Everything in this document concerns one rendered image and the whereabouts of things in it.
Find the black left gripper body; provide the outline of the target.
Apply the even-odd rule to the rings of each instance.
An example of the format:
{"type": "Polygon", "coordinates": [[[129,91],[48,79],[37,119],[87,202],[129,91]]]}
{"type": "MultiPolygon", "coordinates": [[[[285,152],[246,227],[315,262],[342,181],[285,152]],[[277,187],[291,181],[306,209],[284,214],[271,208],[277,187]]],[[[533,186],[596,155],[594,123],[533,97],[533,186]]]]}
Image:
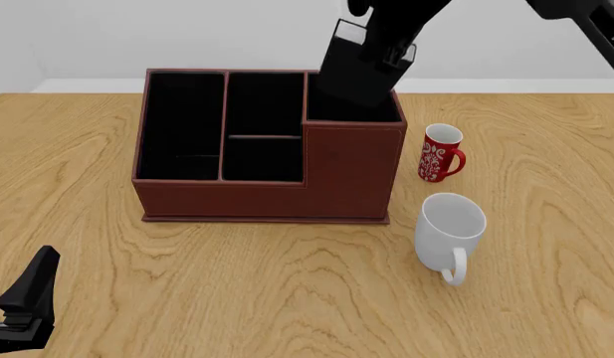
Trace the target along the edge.
{"type": "Polygon", "coordinates": [[[0,351],[44,349],[54,330],[54,324],[33,318],[28,324],[8,325],[0,322],[0,351]]]}

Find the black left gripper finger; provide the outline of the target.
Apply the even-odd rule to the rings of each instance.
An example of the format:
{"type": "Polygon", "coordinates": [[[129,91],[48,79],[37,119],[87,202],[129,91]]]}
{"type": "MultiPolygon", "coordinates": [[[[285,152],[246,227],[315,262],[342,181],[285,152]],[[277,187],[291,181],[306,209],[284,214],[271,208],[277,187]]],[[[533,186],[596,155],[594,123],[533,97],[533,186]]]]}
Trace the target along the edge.
{"type": "Polygon", "coordinates": [[[59,260],[60,254],[51,246],[36,252],[18,279],[0,295],[4,324],[28,325],[36,319],[54,324],[54,285],[59,260]]]}

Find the red-brown desk caddy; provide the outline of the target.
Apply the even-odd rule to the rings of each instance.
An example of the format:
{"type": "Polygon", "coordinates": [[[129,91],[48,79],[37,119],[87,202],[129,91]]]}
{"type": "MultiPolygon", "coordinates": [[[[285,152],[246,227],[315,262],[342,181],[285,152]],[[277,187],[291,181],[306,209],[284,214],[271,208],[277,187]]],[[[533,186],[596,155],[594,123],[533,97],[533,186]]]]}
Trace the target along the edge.
{"type": "Polygon", "coordinates": [[[150,69],[131,182],[152,222],[386,223],[407,122],[315,71],[150,69]]]}

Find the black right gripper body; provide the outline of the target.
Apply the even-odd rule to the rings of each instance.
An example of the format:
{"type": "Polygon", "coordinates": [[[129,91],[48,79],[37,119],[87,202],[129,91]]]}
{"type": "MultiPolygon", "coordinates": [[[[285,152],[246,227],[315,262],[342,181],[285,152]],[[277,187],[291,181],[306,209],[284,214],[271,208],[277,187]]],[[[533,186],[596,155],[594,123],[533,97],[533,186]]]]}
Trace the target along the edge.
{"type": "Polygon", "coordinates": [[[407,56],[416,37],[413,23],[368,23],[360,59],[383,71],[403,70],[412,63],[407,56]]]}

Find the red mug with white pattern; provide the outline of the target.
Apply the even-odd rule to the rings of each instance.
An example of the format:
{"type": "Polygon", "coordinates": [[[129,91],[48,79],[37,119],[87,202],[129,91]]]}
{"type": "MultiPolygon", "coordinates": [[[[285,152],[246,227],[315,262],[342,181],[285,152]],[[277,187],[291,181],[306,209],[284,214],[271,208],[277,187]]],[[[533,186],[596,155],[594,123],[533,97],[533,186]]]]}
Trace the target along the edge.
{"type": "Polygon", "coordinates": [[[418,165],[419,177],[439,183],[461,172],[466,164],[466,155],[459,149],[463,137],[461,130],[450,124],[428,125],[418,165]]]}

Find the black book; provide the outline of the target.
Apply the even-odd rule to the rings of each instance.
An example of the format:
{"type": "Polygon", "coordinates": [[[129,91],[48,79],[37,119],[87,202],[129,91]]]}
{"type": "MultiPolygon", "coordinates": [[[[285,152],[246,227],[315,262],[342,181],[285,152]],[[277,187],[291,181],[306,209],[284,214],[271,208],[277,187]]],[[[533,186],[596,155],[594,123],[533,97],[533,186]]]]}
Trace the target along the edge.
{"type": "Polygon", "coordinates": [[[362,106],[377,106],[414,64],[415,44],[380,54],[367,29],[338,20],[319,69],[318,88],[362,106]]]}

